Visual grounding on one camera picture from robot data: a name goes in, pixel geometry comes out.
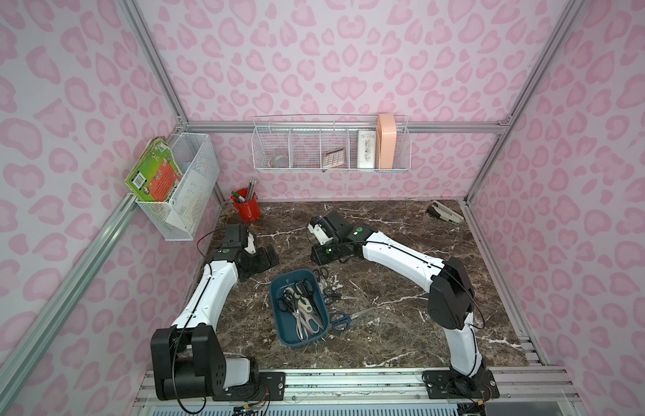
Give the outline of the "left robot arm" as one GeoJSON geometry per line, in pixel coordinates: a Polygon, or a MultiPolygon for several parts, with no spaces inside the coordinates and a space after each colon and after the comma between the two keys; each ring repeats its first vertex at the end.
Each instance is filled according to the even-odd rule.
{"type": "Polygon", "coordinates": [[[272,245],[260,247],[245,225],[227,225],[219,248],[205,256],[202,277],[182,313],[150,340],[159,400],[221,399],[234,388],[257,388],[258,366],[225,357],[216,329],[231,289],[279,265],[272,245]]]}

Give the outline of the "black white stapler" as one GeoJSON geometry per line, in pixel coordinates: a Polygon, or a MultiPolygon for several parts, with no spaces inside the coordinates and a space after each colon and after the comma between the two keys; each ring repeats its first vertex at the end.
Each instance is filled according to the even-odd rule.
{"type": "Polygon", "coordinates": [[[426,213],[433,217],[438,218],[441,221],[445,221],[450,224],[460,225],[464,223],[465,218],[459,213],[456,213],[451,208],[445,206],[438,200],[434,200],[428,208],[426,208],[426,213]]]}

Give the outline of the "teal plastic storage box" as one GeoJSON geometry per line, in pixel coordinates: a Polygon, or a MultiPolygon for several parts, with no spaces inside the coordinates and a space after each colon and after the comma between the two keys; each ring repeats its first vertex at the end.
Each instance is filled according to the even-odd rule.
{"type": "Polygon", "coordinates": [[[272,281],[270,298],[277,335],[289,348],[316,343],[331,323],[318,270],[294,270],[272,281]]]}

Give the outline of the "pink handled scissors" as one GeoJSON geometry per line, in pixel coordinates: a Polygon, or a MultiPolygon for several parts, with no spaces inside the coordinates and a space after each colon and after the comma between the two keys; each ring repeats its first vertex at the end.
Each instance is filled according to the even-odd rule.
{"type": "Polygon", "coordinates": [[[321,330],[317,319],[307,312],[298,312],[298,338],[301,341],[306,341],[321,330]]]}

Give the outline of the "white card in basket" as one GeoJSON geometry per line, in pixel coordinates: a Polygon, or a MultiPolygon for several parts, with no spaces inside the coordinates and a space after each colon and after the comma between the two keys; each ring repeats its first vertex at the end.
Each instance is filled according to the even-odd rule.
{"type": "Polygon", "coordinates": [[[357,136],[357,158],[358,169],[374,169],[376,158],[376,131],[359,130],[357,136]]]}

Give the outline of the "tiny black scissors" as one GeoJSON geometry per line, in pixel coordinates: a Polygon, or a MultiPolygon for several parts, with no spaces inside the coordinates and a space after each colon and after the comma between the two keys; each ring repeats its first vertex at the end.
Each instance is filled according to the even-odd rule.
{"type": "Polygon", "coordinates": [[[320,266],[312,270],[313,274],[317,278],[319,284],[326,284],[329,277],[329,269],[325,266],[320,266]]]}

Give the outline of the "small pink calculator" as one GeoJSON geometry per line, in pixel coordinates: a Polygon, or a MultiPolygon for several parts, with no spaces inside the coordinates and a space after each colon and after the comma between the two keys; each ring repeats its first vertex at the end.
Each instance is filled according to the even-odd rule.
{"type": "Polygon", "coordinates": [[[344,147],[340,147],[324,153],[322,156],[322,169],[344,167],[346,165],[346,161],[346,149],[344,147]]]}

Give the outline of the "white paper in basket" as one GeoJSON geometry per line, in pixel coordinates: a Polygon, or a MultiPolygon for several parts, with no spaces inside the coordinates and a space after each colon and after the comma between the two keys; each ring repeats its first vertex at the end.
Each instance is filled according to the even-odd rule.
{"type": "Polygon", "coordinates": [[[170,200],[171,211],[166,216],[166,222],[193,235],[206,207],[209,185],[202,174],[190,169],[170,200]]]}

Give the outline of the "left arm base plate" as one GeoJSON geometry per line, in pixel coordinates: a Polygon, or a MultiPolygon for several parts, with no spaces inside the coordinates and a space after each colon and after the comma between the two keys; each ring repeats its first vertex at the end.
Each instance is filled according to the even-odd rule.
{"type": "Polygon", "coordinates": [[[213,397],[214,401],[254,402],[262,400],[282,401],[286,387],[285,372],[260,372],[258,378],[251,377],[242,386],[227,388],[220,396],[213,397]]]}

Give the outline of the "red pen cup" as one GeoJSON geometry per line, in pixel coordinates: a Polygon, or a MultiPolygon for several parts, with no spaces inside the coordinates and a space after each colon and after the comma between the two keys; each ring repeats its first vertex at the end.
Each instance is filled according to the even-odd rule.
{"type": "Polygon", "coordinates": [[[248,187],[231,193],[233,206],[243,221],[253,222],[259,219],[261,211],[257,195],[258,180],[250,178],[248,187]]]}

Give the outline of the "white mesh side basket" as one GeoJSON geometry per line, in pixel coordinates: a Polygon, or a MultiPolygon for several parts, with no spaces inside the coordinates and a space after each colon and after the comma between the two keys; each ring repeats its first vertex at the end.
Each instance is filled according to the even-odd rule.
{"type": "Polygon", "coordinates": [[[172,152],[183,170],[182,179],[164,202],[137,200],[137,205],[168,241],[191,241],[212,197],[220,174],[219,163],[209,135],[181,133],[172,152]]]}

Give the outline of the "small black scissors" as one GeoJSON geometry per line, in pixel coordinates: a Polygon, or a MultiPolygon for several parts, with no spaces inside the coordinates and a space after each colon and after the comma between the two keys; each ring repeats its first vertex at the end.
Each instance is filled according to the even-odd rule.
{"type": "Polygon", "coordinates": [[[324,292],[324,303],[327,306],[331,306],[334,303],[338,303],[344,300],[355,300],[356,296],[345,296],[336,291],[325,291],[324,292]]]}
{"type": "Polygon", "coordinates": [[[321,280],[321,287],[322,287],[322,292],[324,293],[324,296],[340,297],[342,295],[340,291],[335,289],[334,286],[329,284],[328,281],[324,278],[321,280]]]}

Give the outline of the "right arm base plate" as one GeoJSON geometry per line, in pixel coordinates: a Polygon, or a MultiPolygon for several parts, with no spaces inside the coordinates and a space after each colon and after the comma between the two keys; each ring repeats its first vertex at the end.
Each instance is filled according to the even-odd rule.
{"type": "Polygon", "coordinates": [[[474,376],[466,376],[453,369],[428,370],[422,374],[429,399],[498,399],[501,393],[492,371],[481,367],[474,376]]]}

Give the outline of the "beige kitchen scissors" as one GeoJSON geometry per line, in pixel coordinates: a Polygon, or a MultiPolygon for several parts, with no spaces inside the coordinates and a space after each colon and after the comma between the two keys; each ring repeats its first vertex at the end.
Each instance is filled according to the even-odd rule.
{"type": "MultiPolygon", "coordinates": [[[[302,296],[300,296],[299,294],[295,293],[295,292],[294,292],[294,296],[298,300],[298,311],[299,312],[307,312],[308,314],[311,314],[314,317],[314,315],[309,310],[310,305],[308,305],[306,303],[306,299],[303,298],[302,296]]],[[[321,330],[322,330],[323,329],[322,321],[319,321],[319,320],[317,320],[317,321],[318,321],[319,325],[321,326],[321,330]]]]}

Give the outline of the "green red booklet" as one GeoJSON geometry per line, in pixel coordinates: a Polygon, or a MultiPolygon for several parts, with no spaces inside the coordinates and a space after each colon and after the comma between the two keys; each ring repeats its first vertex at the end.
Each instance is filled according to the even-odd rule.
{"type": "Polygon", "coordinates": [[[149,142],[125,179],[125,185],[142,202],[168,202],[182,181],[182,171],[164,137],[149,142]]]}

